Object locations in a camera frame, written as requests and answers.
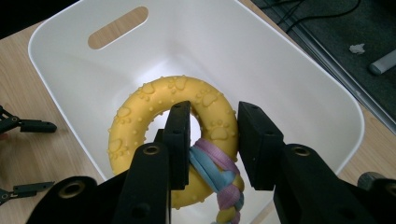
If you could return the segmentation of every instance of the gray object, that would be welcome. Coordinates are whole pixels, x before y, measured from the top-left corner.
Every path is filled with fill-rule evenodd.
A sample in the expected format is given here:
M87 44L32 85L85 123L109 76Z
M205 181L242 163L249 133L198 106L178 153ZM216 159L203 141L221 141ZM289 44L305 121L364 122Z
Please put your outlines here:
M388 71L391 67L396 65L396 49L384 57L378 59L376 62L369 65L369 70L374 75L381 75Z

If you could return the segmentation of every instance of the bolt hole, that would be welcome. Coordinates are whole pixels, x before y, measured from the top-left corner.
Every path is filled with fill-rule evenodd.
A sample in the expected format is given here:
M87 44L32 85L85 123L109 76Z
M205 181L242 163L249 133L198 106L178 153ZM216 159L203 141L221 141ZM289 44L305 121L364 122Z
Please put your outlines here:
M154 155L157 154L160 151L158 147L146 147L143 149L143 152L147 155Z
M63 199L74 198L78 196L85 189L85 184L82 181L75 181L64 186L59 192L59 197Z
M309 156L311 153L308 151L308 149L303 148L303 147L294 147L293 151L295 154L298 156Z
M140 203L132 209L132 217L143 218L148 217L150 212L150 207L147 203Z
M341 208L340 210L338 210L338 212L341 214L341 216L345 217L348 220L354 220L356 218L355 213L348 208Z

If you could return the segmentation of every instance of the braided rope knot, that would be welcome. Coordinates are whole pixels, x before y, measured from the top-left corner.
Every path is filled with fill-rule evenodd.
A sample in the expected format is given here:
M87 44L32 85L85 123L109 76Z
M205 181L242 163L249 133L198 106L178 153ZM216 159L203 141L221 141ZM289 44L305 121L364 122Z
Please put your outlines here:
M244 205L242 192L245 185L233 160L221 149L200 138L190 148L190 162L209 187L218 194L220 211L215 223L239 223L240 210Z

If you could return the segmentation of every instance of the paw print pattern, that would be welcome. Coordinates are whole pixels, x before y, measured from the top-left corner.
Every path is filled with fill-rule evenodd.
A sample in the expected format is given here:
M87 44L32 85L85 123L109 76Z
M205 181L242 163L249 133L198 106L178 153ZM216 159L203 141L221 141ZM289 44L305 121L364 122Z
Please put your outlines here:
M145 101L150 101L150 95L155 92L154 87L152 86L151 82L150 83L145 83L143 84L142 87L139 87L137 89L137 96Z
M210 89L200 90L196 94L196 104L202 104L204 107L209 107L213 102L217 101L221 96L220 92L212 92Z
M122 140L117 139L110 142L110 144L108 145L107 153L108 153L108 157L111 160L116 160L118 157L121 157L124 154L127 153L129 154L129 151L128 151L128 147L122 145Z
M117 111L116 117L114 117L114 121L118 124L131 123L131 118L128 117L131 112L132 110L128 107L120 107L120 109Z
M212 140L227 140L229 136L235 136L235 132L227 131L229 128L230 124L222 119L212 121L211 126L208 128L210 138Z
M169 80L168 88L175 94L177 91L183 91L186 88L186 77L173 77Z

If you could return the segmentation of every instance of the white debris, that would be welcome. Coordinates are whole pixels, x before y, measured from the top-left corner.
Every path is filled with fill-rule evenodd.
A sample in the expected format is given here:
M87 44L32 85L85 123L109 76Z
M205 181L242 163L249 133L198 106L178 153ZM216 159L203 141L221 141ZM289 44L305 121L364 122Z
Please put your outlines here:
M363 54L363 53L364 53L363 46L364 46L364 44L351 45L351 46L349 47L349 50L350 50L352 53Z

